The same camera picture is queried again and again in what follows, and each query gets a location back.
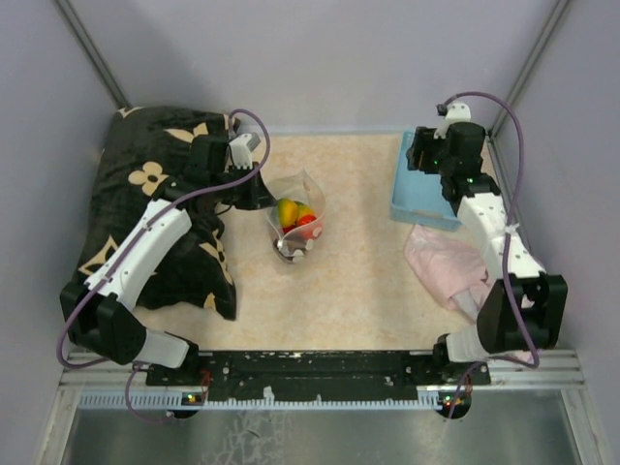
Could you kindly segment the green orange toy mango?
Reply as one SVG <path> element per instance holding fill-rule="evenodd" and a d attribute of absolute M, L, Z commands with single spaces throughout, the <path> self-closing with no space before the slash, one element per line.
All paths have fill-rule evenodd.
<path fill-rule="evenodd" d="M 297 203 L 289 198 L 282 198 L 276 204 L 277 217 L 282 228 L 296 223 Z"/>

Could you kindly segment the clear dotted zip bag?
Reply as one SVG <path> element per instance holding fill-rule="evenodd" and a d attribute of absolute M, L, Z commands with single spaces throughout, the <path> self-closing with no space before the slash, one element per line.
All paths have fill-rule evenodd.
<path fill-rule="evenodd" d="M 324 191 L 306 170 L 273 179 L 267 189 L 275 199 L 266 213 L 272 248 L 283 262 L 299 263 L 325 229 Z"/>

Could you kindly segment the dark brown toy fruit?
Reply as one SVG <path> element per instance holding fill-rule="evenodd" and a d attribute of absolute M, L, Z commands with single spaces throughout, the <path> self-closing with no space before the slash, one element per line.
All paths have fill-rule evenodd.
<path fill-rule="evenodd" d="M 301 236 L 292 236 L 289 238 L 275 238 L 272 241 L 272 248 L 276 255 L 288 264 L 296 264 L 301 262 L 309 253 L 307 247 L 308 241 Z"/>

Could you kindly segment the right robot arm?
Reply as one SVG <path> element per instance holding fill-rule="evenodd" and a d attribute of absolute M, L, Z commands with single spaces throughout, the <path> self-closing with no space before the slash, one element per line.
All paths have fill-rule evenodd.
<path fill-rule="evenodd" d="M 406 152 L 408 168 L 440 177 L 441 194 L 472 235 L 470 246 L 413 227 L 404 255 L 435 299 L 459 308 L 465 328 L 438 338 L 434 375 L 455 383 L 468 362 L 505 359 L 527 367 L 559 336 L 568 284 L 545 271 L 526 249 L 494 178 L 482 169 L 482 126 L 418 127 Z"/>

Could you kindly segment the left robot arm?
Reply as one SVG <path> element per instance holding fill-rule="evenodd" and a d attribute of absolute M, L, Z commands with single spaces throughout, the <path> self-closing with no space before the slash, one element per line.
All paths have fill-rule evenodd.
<path fill-rule="evenodd" d="M 182 177 L 168 177 L 156 189 L 136 225 L 120 246 L 82 283 L 67 284 L 60 295 L 65 324 L 56 344 L 62 366 L 73 368 L 63 354 L 65 341 L 98 355 L 100 362 L 150 363 L 167 367 L 180 384 L 191 384 L 202 372 L 198 346 L 180 336 L 154 331 L 132 313 L 139 296 L 162 259 L 191 229 L 190 201 L 213 195 L 238 209 L 274 204 L 260 196 L 264 161 L 253 152 L 267 133 L 217 138 L 201 136 L 192 147 L 199 160 Z"/>

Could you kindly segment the blue plastic basket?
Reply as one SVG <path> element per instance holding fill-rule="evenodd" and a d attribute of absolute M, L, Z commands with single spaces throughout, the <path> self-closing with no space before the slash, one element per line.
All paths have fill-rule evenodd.
<path fill-rule="evenodd" d="M 403 134 L 394 175 L 390 218 L 397 222 L 422 225 L 454 232 L 461 226 L 456 216 L 461 202 L 482 193 L 497 193 L 490 176 L 482 171 L 475 177 L 427 174 L 408 170 L 406 151 L 414 132 Z"/>

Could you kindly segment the pink cloth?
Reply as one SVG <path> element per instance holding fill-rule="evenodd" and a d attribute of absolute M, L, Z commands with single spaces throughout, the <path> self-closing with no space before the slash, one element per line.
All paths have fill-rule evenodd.
<path fill-rule="evenodd" d="M 421 284 L 444 308 L 459 310 L 470 324 L 446 337 L 449 360 L 473 362 L 490 356 L 481 344 L 477 318 L 495 281 L 478 249 L 415 225 L 404 256 Z"/>

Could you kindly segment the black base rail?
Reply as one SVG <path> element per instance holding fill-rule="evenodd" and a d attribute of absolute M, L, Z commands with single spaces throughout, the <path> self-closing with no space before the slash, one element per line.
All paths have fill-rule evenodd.
<path fill-rule="evenodd" d="M 418 389 L 456 384 L 467 362 L 447 362 L 422 351 L 214 351 L 195 365 L 147 369 L 150 387 L 205 387 L 212 401 L 416 400 Z"/>

